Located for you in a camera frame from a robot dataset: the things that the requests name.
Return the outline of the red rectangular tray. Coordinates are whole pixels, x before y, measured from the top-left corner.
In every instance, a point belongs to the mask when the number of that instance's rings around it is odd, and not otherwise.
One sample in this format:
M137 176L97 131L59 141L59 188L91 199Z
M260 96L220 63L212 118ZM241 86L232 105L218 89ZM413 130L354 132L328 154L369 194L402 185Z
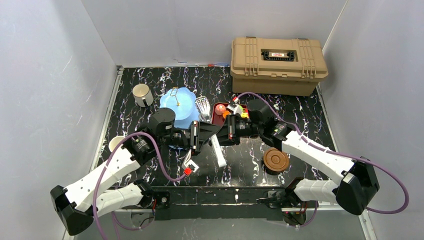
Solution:
M218 103L215 103L213 108L212 108L212 115L211 115L212 124L222 126L226 119L223 119L222 115L216 114L215 107L218 104L223 104L227 107L228 103L218 102ZM243 113L248 113L247 106L245 104L241 104L240 106L243 108Z

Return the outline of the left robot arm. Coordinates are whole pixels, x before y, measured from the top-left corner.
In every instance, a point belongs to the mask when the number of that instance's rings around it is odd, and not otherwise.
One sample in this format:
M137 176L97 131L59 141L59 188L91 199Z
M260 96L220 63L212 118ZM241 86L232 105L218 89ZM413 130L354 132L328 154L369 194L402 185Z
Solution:
M172 109L159 108L140 131L126 137L117 136L105 162L80 180L65 187L57 185L50 191L53 207L69 235L82 233L104 214L156 201L154 191L142 180L116 190L110 187L153 158L157 158L164 169L160 147L187 151L182 176L172 178L166 170L162 171L170 182L178 182L199 169L192 156L198 155L221 128L197 120L192 121L188 129L178 128L174 126L175 119Z

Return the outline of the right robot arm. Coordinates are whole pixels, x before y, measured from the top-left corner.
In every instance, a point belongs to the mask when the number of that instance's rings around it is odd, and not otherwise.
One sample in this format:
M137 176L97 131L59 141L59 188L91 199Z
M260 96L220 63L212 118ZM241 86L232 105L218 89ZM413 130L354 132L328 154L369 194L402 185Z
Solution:
M254 99L242 107L231 102L217 133L222 146L238 145L240 138L260 137L269 147L294 156L324 173L328 180L297 178L285 189L286 198L295 202L321 201L338 204L353 215L361 215L380 189L374 167L364 158L339 156L298 133L293 125L279 120L262 100Z

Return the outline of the blue three-tier cake stand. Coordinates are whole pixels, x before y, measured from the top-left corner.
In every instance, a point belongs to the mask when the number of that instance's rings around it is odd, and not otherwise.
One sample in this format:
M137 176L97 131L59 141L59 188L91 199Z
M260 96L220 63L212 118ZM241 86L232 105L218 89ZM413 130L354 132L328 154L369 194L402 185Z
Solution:
M176 149L190 149L190 125L200 121L199 112L195 107L196 95L186 87L174 87L160 98L160 109L166 109L170 120L159 134L162 145Z

